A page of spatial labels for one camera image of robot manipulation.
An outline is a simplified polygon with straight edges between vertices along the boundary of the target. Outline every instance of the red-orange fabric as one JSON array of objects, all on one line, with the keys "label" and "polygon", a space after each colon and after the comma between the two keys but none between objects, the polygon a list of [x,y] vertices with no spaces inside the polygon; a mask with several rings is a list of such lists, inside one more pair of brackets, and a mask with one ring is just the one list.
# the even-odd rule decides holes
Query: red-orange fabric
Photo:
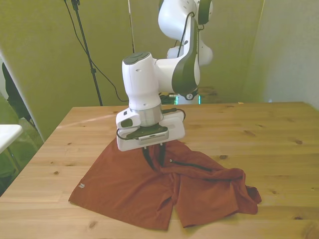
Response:
[{"label": "red-orange fabric", "polygon": [[[243,170],[226,169],[177,140],[166,144],[163,166],[158,155],[159,146],[151,146],[154,171],[142,149],[121,152],[113,140],[69,201],[135,226],[160,230],[167,230],[173,206],[183,227],[210,223],[237,212],[257,213],[261,197],[256,188],[245,185]],[[212,171],[177,165],[170,159]]]}]

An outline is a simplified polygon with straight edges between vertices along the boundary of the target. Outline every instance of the wooden table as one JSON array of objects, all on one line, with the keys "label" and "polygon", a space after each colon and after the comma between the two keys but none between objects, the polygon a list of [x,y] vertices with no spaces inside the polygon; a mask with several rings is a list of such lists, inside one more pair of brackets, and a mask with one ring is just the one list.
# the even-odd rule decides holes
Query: wooden table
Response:
[{"label": "wooden table", "polygon": [[71,205],[72,190],[115,137],[115,116],[124,109],[73,108],[0,198],[0,238],[319,238],[319,112],[304,103],[180,107],[187,113],[181,141],[244,169],[263,199],[257,215],[183,229],[173,212],[168,232],[160,232]]}]

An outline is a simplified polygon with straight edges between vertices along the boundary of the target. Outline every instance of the wall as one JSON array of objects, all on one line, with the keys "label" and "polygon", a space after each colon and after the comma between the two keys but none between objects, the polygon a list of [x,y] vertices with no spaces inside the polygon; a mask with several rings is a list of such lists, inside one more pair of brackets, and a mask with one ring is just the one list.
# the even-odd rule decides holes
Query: wall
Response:
[{"label": "wall", "polygon": [[242,99],[319,109],[318,26],[318,0],[266,0]]},{"label": "wall", "polygon": [[[92,59],[125,99],[122,59],[132,53],[128,2],[80,2]],[[67,3],[76,20],[71,1]],[[99,104],[87,56],[63,0],[2,0],[0,16],[1,55],[44,139],[72,107]],[[124,104],[105,78],[97,78],[105,105]]]},{"label": "wall", "polygon": [[[214,87],[222,102],[237,102],[247,77],[264,0],[213,0],[214,11],[203,40],[214,51],[213,62],[201,68],[201,87]],[[175,41],[158,27],[158,0],[131,0],[137,51],[166,58]]]}]

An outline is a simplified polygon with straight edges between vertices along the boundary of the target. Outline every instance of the zipper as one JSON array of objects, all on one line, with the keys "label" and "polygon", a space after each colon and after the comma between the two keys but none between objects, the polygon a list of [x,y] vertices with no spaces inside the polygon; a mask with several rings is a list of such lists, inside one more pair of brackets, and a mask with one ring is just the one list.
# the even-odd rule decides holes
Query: zipper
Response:
[{"label": "zipper", "polygon": [[212,170],[210,168],[206,168],[206,167],[203,167],[201,165],[198,165],[198,164],[194,164],[194,163],[182,163],[182,162],[178,162],[178,161],[174,161],[172,159],[169,160],[171,163],[174,163],[174,164],[178,164],[178,165],[181,165],[181,166],[190,166],[190,167],[195,167],[195,168],[199,168],[201,170],[205,170],[207,172],[211,172]]}]

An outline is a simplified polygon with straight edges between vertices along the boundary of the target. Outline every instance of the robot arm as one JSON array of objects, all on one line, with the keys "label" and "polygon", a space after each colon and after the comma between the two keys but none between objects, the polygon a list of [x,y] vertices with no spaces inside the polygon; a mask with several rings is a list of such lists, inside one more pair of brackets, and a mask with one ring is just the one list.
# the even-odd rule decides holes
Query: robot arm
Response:
[{"label": "robot arm", "polygon": [[[182,47],[177,51],[179,55],[170,54],[170,49],[169,59],[157,60],[149,52],[140,52],[123,60],[129,108],[116,118],[121,151],[184,137],[183,112],[162,111],[159,92],[175,92],[186,97],[196,91],[199,64],[208,64],[212,59],[212,51],[201,41],[197,22],[206,24],[211,11],[211,0],[160,1],[159,26],[165,35],[180,40]],[[200,49],[206,52],[201,55]]]}]

